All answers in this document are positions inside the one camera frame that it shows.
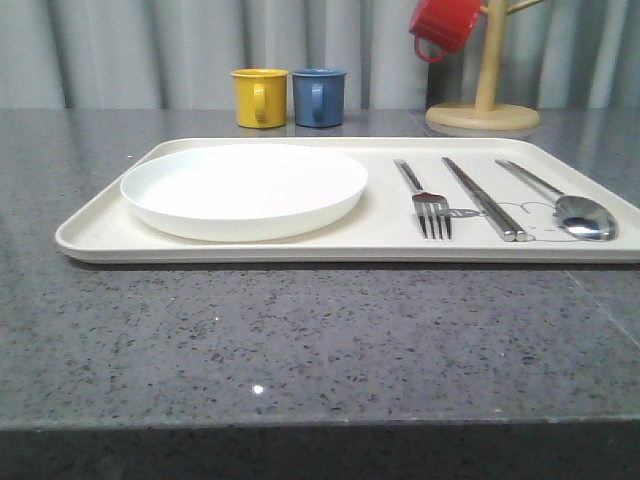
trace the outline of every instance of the yellow mug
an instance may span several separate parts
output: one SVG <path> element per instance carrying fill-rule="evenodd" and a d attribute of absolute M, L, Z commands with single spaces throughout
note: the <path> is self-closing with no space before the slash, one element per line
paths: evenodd
<path fill-rule="evenodd" d="M 286 70 L 245 68 L 231 72 L 236 89 L 238 125 L 281 127 L 287 123 Z"/>

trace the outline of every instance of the tray rim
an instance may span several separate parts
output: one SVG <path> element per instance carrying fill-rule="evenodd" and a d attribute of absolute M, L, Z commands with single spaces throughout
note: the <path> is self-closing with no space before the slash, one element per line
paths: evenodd
<path fill-rule="evenodd" d="M 123 255 L 118 258 L 114 258 L 112 253 L 113 248 L 108 247 L 93 247 L 87 248 L 75 245 L 73 242 L 68 241 L 65 238 L 65 233 L 68 229 L 73 228 L 74 222 L 84 215 L 88 210 L 95 208 L 96 203 L 104 201 L 108 195 L 119 195 L 119 183 L 121 179 L 130 170 L 137 166 L 150 161 L 159 156 L 168 155 L 174 151 L 179 151 L 181 145 L 187 145 L 186 148 L 201 148 L 207 145 L 198 145 L 199 143 L 215 142 L 215 145 L 224 145 L 225 143 L 284 143 L 294 145 L 308 145 L 316 146 L 319 144 L 325 144 L 325 147 L 332 147 L 335 143 L 351 143 L 351 142 L 382 142 L 382 143 L 396 143 L 404 142 L 403 147 L 411 147 L 411 144 L 419 145 L 421 143 L 451 143 L 451 144 L 465 144 L 465 143 L 480 143 L 485 145 L 517 145 L 519 148 L 530 149 L 536 153 L 544 154 L 551 157 L 558 162 L 562 168 L 566 169 L 572 175 L 577 175 L 582 181 L 588 182 L 594 188 L 598 188 L 602 192 L 615 197 L 618 202 L 625 205 L 626 208 L 633 209 L 640 213 L 640 210 L 627 200 L 619 197 L 615 193 L 606 189 L 599 183 L 590 179 L 587 175 L 581 173 L 575 168 L 562 162 L 560 159 L 554 157 L 544 149 L 534 145 L 530 142 L 501 137 L 185 137 L 176 138 L 161 142 L 149 150 L 146 154 L 135 161 L 131 166 L 125 169 L 120 175 L 118 175 L 112 182 L 110 182 L 105 188 L 93 196 L 88 202 L 81 206 L 76 212 L 67 218 L 55 231 L 54 239 L 62 252 L 79 261 L 90 264 L 180 264 L 180 263 L 203 263 L 203 264 L 224 264 L 224 263 L 388 263 L 388 262 L 414 262 L 414 263 L 510 263 L 510 264 L 620 264 L 620 263 L 639 263 L 640 262 L 640 245 L 638 249 L 630 250 L 628 248 L 609 248 L 607 250 L 598 251 L 598 258 L 593 258 L 592 250 L 585 249 L 571 249 L 565 247 L 562 249 L 547 249 L 547 250 L 529 250 L 527 258 L 510 258 L 510 257 L 498 257 L 498 256 L 482 256 L 480 258 L 477 255 L 438 255 L 441 251 L 446 249 L 430 248 L 425 251 L 423 247 L 401 247 L 397 249 L 384 248 L 388 252 L 386 255 L 379 255 L 380 247 L 371 247 L 370 245 L 358 246 L 325 246 L 325 245 L 300 245 L 296 243 L 207 243 L 203 245 L 191 245 L 188 248 L 146 248 L 146 249 L 128 249 L 131 255 Z M 287 254 L 283 254 L 282 250 L 287 250 Z M 482 250 L 484 247 L 479 246 L 474 248 L 474 252 L 477 254 L 478 250 Z M 225 255 L 224 257 L 212 256 L 211 252 L 233 252 L 239 250 L 236 255 Z M 247 252 L 254 250 L 263 251 L 265 255 L 249 255 Z M 329 255 L 328 251 L 341 252 L 340 258 L 336 258 L 336 255 Z M 567 258 L 567 254 L 571 253 L 571 258 Z"/>

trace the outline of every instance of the spoon handle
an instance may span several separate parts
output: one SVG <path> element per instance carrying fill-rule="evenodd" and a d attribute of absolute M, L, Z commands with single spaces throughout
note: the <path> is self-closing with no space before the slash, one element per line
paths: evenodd
<path fill-rule="evenodd" d="M 556 195 L 559 195 L 559 196 L 564 195 L 564 192 L 558 190 L 556 187 L 554 187 L 550 183 L 545 182 L 544 180 L 542 180 L 537 175 L 534 175 L 533 173 L 531 173 L 529 170 L 526 170 L 525 168 L 522 168 L 517 163 L 513 163 L 510 160 L 496 160 L 496 163 L 498 165 L 500 165 L 501 167 L 506 168 L 507 170 L 509 170 L 511 173 L 513 173 L 516 176 L 524 177 L 524 178 L 529 179 L 529 180 L 533 180 L 534 182 L 536 182 L 536 183 L 542 185 L 543 187 L 551 190 Z"/>

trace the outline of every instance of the gray countertop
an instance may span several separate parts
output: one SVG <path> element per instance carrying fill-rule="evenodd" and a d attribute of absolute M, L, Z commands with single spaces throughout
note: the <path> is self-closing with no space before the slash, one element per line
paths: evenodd
<path fill-rule="evenodd" d="M 0 111 L 0 430 L 640 418 L 637 265 L 86 265 L 53 233 L 183 137 L 442 136 L 424 112 Z M 640 206 L 640 111 L 532 142 Z"/>

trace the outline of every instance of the fork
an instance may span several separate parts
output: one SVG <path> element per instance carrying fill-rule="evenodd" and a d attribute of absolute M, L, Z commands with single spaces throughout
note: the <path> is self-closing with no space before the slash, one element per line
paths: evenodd
<path fill-rule="evenodd" d="M 409 183 L 413 207 L 416 210 L 420 228 L 425 238 L 444 240 L 442 228 L 444 220 L 444 230 L 446 231 L 447 239 L 451 240 L 451 213 L 447 199 L 442 195 L 425 192 L 418 177 L 413 173 L 413 170 L 407 162 L 398 159 L 394 160 L 394 163 Z"/>

